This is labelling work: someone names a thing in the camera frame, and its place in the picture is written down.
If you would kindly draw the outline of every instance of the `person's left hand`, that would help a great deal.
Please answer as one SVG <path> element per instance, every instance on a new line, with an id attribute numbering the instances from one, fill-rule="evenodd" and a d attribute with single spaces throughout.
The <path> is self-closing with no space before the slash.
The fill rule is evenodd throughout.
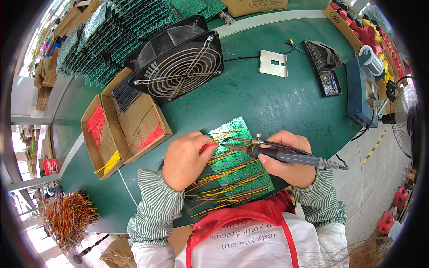
<path id="1" fill-rule="evenodd" d="M 162 174 L 165 183 L 181 192 L 196 181 L 217 146 L 207 147 L 201 154 L 201 147 L 213 140 L 200 131 L 192 131 L 170 143 L 164 159 Z"/>

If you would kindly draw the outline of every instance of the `striped sleeve cover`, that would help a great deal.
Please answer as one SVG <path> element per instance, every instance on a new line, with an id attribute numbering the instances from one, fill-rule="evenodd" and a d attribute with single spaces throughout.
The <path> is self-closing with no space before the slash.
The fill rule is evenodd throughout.
<path id="1" fill-rule="evenodd" d="M 168 187 L 161 171 L 139 169 L 137 176 L 142 201 L 128 222 L 129 243 L 168 245 L 173 220 L 181 216 L 184 192 Z"/>
<path id="2" fill-rule="evenodd" d="M 312 185 L 305 189 L 292 188 L 295 199 L 302 205 L 306 220 L 315 227 L 328 223 L 346 223 L 345 203 L 338 202 L 332 181 L 332 170 L 317 169 Z M 137 207 L 137 213 L 128 223 L 130 245 L 168 245 L 167 238 L 173 230 L 172 221 L 181 216 L 184 193 L 168 187 L 161 171 L 139 169 L 138 185 L 142 201 Z"/>
<path id="3" fill-rule="evenodd" d="M 305 219 L 315 227 L 329 223 L 346 224 L 346 204 L 338 201 L 332 186 L 334 172 L 316 169 L 316 179 L 307 188 L 292 187 L 295 200 L 302 205 Z"/>

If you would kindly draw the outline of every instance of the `black cooling fan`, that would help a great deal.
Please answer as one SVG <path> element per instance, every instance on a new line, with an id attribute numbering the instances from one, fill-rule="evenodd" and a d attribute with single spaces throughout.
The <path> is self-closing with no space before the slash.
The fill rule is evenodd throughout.
<path id="1" fill-rule="evenodd" d="M 207 30 L 202 15 L 179 21 L 161 32 L 134 50 L 125 65 L 136 71 L 128 82 L 130 87 L 167 101 L 196 89 L 224 70 L 219 35 Z"/>

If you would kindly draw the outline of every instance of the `fan grille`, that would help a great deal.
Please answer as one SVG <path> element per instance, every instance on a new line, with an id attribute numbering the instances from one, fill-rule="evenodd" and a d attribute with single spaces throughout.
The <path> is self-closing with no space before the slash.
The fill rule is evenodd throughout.
<path id="1" fill-rule="evenodd" d="M 395 102 L 390 104 L 390 112 L 395 113 L 396 123 L 392 124 L 392 129 L 396 142 L 405 155 L 411 158 L 411 137 L 407 129 L 407 119 L 410 108 L 416 105 L 417 94 L 412 84 L 403 89 Z"/>
<path id="2" fill-rule="evenodd" d="M 181 46 L 180 51 L 153 62 L 146 69 L 145 79 L 135 80 L 134 84 L 146 84 L 151 95 L 168 100 L 197 88 L 221 73 L 221 55 L 210 46 L 212 40 L 213 36 L 209 36 L 204 43 Z"/>

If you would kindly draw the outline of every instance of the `blue machine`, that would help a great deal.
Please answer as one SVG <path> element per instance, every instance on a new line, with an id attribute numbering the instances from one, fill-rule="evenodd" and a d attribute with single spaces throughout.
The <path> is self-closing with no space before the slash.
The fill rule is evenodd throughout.
<path id="1" fill-rule="evenodd" d="M 378 126 L 378 86 L 376 82 L 385 75 L 383 70 L 381 75 L 375 77 L 364 64 L 371 56 L 371 53 L 362 53 L 361 56 L 355 54 L 353 59 L 346 63 L 347 115 L 363 127 L 371 122 L 373 110 L 374 119 L 369 127 Z"/>

